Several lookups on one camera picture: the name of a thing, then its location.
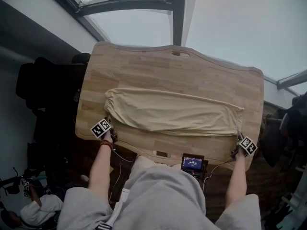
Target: bracelet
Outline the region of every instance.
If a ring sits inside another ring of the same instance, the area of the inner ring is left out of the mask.
[[[100,145],[101,145],[101,146],[102,146],[102,145],[107,145],[107,146],[110,147],[111,150],[113,150],[113,144],[112,144],[112,142],[109,142],[108,140],[102,140],[102,141],[100,142]]]

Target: dark floor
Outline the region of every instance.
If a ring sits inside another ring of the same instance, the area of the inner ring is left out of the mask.
[[[275,107],[265,104],[263,115],[273,113],[275,110]],[[99,142],[84,141],[74,137],[62,146],[67,154],[69,163],[63,166],[59,173],[74,182],[87,186],[80,180],[80,175],[89,175],[98,151]],[[118,148],[117,152],[129,160],[135,157],[134,153],[123,148]],[[110,174],[110,191],[118,178],[121,161],[121,158],[112,153],[111,166],[114,171]],[[281,168],[285,167],[288,162],[288,158],[282,157],[275,167],[270,167],[260,152],[258,157],[251,163],[250,169],[247,171],[248,194],[257,194],[259,196],[261,213],[272,208],[281,196],[287,195],[297,187],[301,173],[295,170],[295,165],[302,164],[303,158],[298,156],[291,169],[287,172],[281,172]],[[112,202],[118,200],[121,188],[129,176],[131,166],[132,163],[123,161],[120,179],[113,188],[111,205],[113,205]],[[209,165],[208,171],[211,171],[212,168],[213,166]],[[224,210],[224,197],[231,173],[231,170],[218,167],[213,176],[206,182],[207,217],[213,222],[219,218]]]

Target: wooden tabletop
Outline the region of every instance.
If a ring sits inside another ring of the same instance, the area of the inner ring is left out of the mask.
[[[105,92],[145,88],[177,92],[244,107],[241,132],[257,142],[263,110],[263,73],[179,46],[135,48],[99,42],[90,58],[81,90],[75,134],[94,140],[90,128],[107,116]],[[119,146],[155,162],[181,163],[184,152],[204,155],[210,164],[228,161],[236,137],[176,137],[129,127],[113,119]],[[155,155],[166,152],[168,157]],[[246,158],[248,169],[252,157]],[[233,169],[233,163],[223,165]]]

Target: person in white shirt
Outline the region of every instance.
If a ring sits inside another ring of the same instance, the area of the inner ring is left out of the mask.
[[[13,211],[8,211],[5,215],[1,214],[3,222],[8,227],[14,229],[22,226],[42,226],[62,209],[63,202],[58,196],[43,195],[39,198],[32,184],[29,185],[29,189],[32,202],[21,209],[20,216]]]

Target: display screen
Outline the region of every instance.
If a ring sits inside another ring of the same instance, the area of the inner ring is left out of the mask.
[[[183,167],[189,169],[201,169],[202,159],[183,157]]]

